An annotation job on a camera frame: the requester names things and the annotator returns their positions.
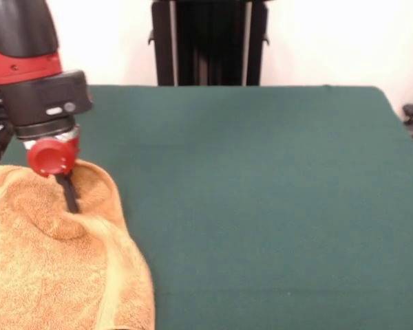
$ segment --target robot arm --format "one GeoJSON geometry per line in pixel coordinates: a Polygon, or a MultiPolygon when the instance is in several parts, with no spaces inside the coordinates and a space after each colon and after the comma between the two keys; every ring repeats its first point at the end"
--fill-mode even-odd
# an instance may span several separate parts
{"type": "Polygon", "coordinates": [[[84,73],[63,72],[58,48],[45,0],[0,0],[1,106],[32,170],[57,178],[78,155],[74,115],[92,108],[84,73]]]}

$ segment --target terry cloth towel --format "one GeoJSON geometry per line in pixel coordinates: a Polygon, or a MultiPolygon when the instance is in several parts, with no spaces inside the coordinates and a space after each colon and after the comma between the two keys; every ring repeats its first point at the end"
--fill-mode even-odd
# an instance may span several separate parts
{"type": "Polygon", "coordinates": [[[0,166],[0,329],[154,329],[151,274],[115,183],[84,161],[72,181],[80,214],[55,178],[0,166]]]}

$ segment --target white wall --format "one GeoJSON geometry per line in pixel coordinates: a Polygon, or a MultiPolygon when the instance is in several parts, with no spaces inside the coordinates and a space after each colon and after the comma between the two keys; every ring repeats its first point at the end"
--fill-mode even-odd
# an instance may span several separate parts
{"type": "MultiPolygon", "coordinates": [[[[156,85],[150,0],[48,3],[65,69],[83,69],[92,84],[156,85]]],[[[263,85],[374,85],[398,114],[413,102],[413,0],[268,6],[263,85]]]]}

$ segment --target towel fold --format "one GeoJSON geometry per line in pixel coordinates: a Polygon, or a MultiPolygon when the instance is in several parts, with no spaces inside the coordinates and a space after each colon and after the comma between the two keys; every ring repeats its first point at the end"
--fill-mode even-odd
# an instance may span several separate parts
{"type": "Polygon", "coordinates": [[[80,214],[53,177],[0,166],[0,329],[154,329],[151,274],[115,183],[84,161],[72,181],[80,214]]]}

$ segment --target green table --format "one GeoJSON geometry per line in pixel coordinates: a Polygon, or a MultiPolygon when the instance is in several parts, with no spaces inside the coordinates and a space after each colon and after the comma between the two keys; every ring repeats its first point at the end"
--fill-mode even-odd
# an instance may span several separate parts
{"type": "Polygon", "coordinates": [[[413,329],[413,141],[379,90],[92,91],[81,155],[118,183],[158,329],[413,329]]]}

